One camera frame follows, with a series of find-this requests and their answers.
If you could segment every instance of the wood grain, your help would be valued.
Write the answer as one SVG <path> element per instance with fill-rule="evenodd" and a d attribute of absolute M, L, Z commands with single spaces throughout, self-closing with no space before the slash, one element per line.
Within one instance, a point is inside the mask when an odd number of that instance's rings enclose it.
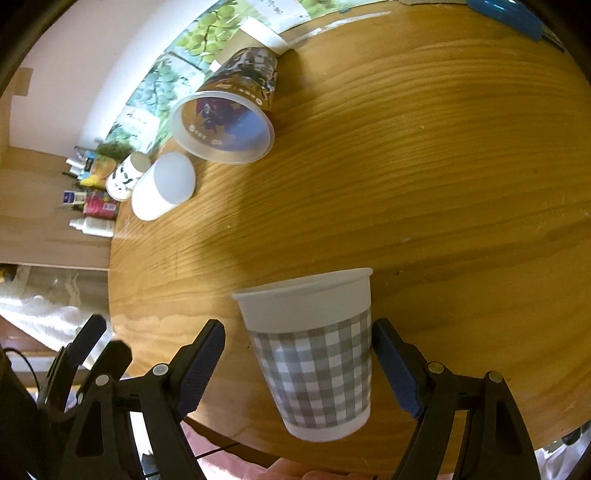
<path fill-rule="evenodd" d="M 372 267 L 373 317 L 455 373 L 501 371 L 540 447 L 591 418 L 591 87 L 568 54 L 465 6 L 374 8 L 391 13 L 282 56 L 267 157 L 196 160 L 196 195 L 155 222 L 124 207 L 109 294 L 131 373 L 218 318 L 226 350 L 196 420 L 304 463 L 392 472 L 414 422 L 377 362 L 368 424 L 301 442 L 229 297 Z"/>
<path fill-rule="evenodd" d="M 0 262 L 106 270 L 111 239 L 69 226 L 81 213 L 61 205 L 74 179 L 65 158 L 9 147 L 0 167 Z"/>

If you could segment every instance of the white bottle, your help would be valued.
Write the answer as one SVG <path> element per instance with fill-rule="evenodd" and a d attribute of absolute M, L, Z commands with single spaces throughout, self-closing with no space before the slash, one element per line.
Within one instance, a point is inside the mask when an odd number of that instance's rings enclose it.
<path fill-rule="evenodd" d="M 78 168 L 78 167 L 70 167 L 70 173 L 72 175 L 75 175 L 76 177 L 79 177 L 80 174 L 82 173 L 82 169 Z"/>
<path fill-rule="evenodd" d="M 78 218 L 70 220 L 70 226 L 76 230 L 81 230 L 86 235 L 112 237 L 115 233 L 115 222 L 113 220 L 104 220 L 102 218 Z"/>
<path fill-rule="evenodd" d="M 84 170 L 86 167 L 86 162 L 82 161 L 82 160 L 76 160 L 75 158 L 68 158 L 66 160 L 66 163 L 72 167 L 76 167 L 79 168 L 81 170 Z"/>

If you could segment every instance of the gray checkered pattern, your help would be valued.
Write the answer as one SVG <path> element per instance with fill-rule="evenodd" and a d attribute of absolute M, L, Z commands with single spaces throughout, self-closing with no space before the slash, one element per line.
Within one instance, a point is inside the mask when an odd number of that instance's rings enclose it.
<path fill-rule="evenodd" d="M 369 405 L 371 312 L 296 333 L 250 332 L 281 417 L 311 429 L 353 420 Z"/>

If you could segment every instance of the white cup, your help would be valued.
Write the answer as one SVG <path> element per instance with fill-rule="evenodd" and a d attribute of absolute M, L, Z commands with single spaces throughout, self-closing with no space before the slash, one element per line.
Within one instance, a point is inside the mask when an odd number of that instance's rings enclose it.
<path fill-rule="evenodd" d="M 156 220 L 191 198 L 195 169 L 180 153 L 162 155 L 140 178 L 131 196 L 131 207 L 140 220 Z"/>
<path fill-rule="evenodd" d="M 287 430 L 331 442 L 371 408 L 371 268 L 236 292 L 267 386 Z"/>
<path fill-rule="evenodd" d="M 140 178 L 148 171 L 150 165 L 150 158 L 147 155 L 133 152 L 117 165 L 117 168 L 107 178 L 107 193 L 118 202 L 129 200 L 131 192 Z"/>

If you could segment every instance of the cable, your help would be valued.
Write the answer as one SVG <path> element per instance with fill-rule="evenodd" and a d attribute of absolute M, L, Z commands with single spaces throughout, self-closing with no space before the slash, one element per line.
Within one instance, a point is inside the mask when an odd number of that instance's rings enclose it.
<path fill-rule="evenodd" d="M 216 448 L 215 450 L 210 450 L 209 452 L 202 453 L 201 455 L 197 455 L 195 457 L 195 460 L 199 460 L 200 458 L 207 457 L 208 455 L 211 455 L 212 453 L 218 453 L 218 452 L 222 452 L 224 450 L 228 450 L 229 448 L 235 447 L 236 445 L 240 445 L 240 442 L 231 443 L 230 445 L 226 445 L 225 447 Z M 152 476 L 156 476 L 159 474 L 160 474 L 160 472 L 149 473 L 148 475 L 145 476 L 145 478 L 150 478 Z"/>
<path fill-rule="evenodd" d="M 6 347 L 4 349 L 4 353 L 8 353 L 8 352 L 12 352 L 12 353 L 17 354 L 19 357 L 21 357 L 25 361 L 25 363 L 27 364 L 27 367 L 29 367 L 29 370 L 33 374 L 33 378 L 35 379 L 35 385 L 37 386 L 37 392 L 40 392 L 41 386 L 39 385 L 39 380 L 37 379 L 37 374 L 33 370 L 33 366 L 31 365 L 31 363 L 29 362 L 27 357 L 24 355 L 24 353 L 22 353 L 20 350 L 17 350 L 16 348 Z"/>

